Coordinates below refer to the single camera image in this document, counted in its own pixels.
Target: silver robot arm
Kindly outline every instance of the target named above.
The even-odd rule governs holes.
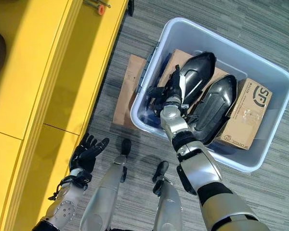
[[[222,183],[216,161],[207,148],[195,139],[181,117],[182,91],[172,80],[160,113],[161,126],[172,143],[180,165],[177,167],[184,189],[198,195],[203,220],[209,231],[268,231],[256,214]]]
[[[95,158],[108,145],[109,139],[96,143],[97,140],[88,133],[82,138],[70,159],[70,174],[61,180],[56,192],[49,198],[54,202],[33,231],[61,231],[73,218],[77,204],[92,179]]]

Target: sf logo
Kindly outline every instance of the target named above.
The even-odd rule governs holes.
[[[254,102],[260,106],[260,107],[264,107],[265,106],[265,102],[266,102],[266,97],[269,95],[269,91],[264,89],[264,88],[260,88],[260,86],[257,86],[254,90],[253,93],[253,100]]]

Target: yellow shelf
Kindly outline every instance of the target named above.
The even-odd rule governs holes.
[[[30,162],[53,92],[79,0],[0,0],[0,33],[7,45],[0,72],[0,230],[13,230]]]
[[[0,230],[30,230],[67,173],[127,6],[109,3],[100,17],[80,0],[0,1]]]

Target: gray carpet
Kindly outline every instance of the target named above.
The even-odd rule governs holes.
[[[82,213],[118,155],[123,138],[131,139],[132,150],[112,227],[152,230],[158,199],[152,193],[151,178],[156,164],[168,160],[167,176],[175,183],[183,204],[183,230],[206,230],[197,197],[186,193],[181,186],[175,170],[178,161],[169,143],[111,123],[129,56],[146,58],[165,23],[177,16],[190,19],[289,71],[289,0],[135,0],[134,15],[124,20],[88,127],[97,138],[109,137],[111,141],[97,158],[93,182],[66,231],[79,230]],[[262,222],[272,231],[289,231],[289,103],[259,170],[246,174],[223,165],[221,169],[225,184],[246,200]]]

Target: plastic storage box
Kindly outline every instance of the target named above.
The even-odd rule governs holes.
[[[148,106],[147,90],[156,86],[174,49],[191,55],[211,51],[217,57],[216,66],[237,80],[251,78],[267,87],[273,96],[255,140],[249,150],[212,143],[208,149],[220,163],[242,172],[257,170],[264,161],[277,126],[289,100],[289,73],[264,58],[184,18],[168,21],[157,47],[148,58],[140,78],[137,95],[131,108],[131,120],[138,128],[167,139],[160,121]]]

